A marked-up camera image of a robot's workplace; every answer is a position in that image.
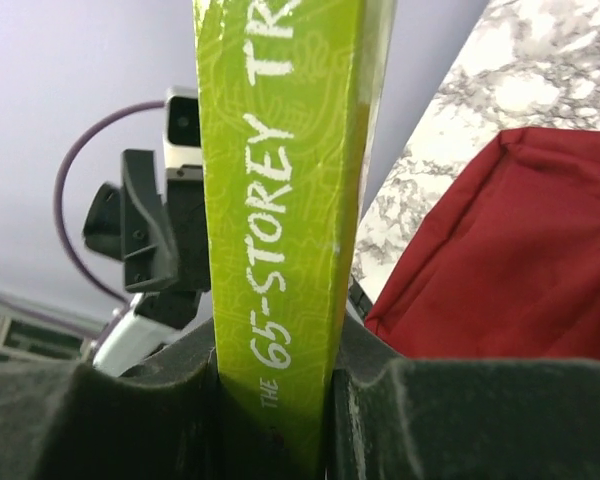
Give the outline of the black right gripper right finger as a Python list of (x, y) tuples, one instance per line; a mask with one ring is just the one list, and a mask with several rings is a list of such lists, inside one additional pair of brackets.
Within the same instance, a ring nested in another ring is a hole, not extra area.
[(346, 312), (332, 479), (600, 479), (600, 363), (413, 360)]

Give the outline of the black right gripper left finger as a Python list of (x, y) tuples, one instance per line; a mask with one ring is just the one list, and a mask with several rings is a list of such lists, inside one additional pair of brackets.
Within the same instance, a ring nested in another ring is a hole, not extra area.
[(214, 479), (213, 326), (112, 377), (0, 363), (0, 479)]

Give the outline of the green book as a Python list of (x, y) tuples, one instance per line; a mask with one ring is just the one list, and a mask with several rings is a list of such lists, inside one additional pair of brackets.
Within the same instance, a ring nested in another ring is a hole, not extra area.
[(395, 5), (193, 5), (225, 479), (320, 479)]

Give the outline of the red student backpack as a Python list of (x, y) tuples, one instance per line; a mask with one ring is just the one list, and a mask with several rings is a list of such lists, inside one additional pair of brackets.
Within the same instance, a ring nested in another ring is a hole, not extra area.
[(427, 214), (365, 324), (412, 358), (600, 360), (600, 132), (500, 132)]

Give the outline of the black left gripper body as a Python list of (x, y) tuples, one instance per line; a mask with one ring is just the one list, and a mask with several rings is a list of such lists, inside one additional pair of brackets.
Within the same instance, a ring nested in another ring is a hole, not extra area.
[(202, 168), (169, 168), (161, 196), (154, 153), (128, 149), (121, 180), (97, 191), (83, 227), (85, 246), (123, 263), (125, 290), (141, 295), (133, 313), (180, 330), (211, 288)]

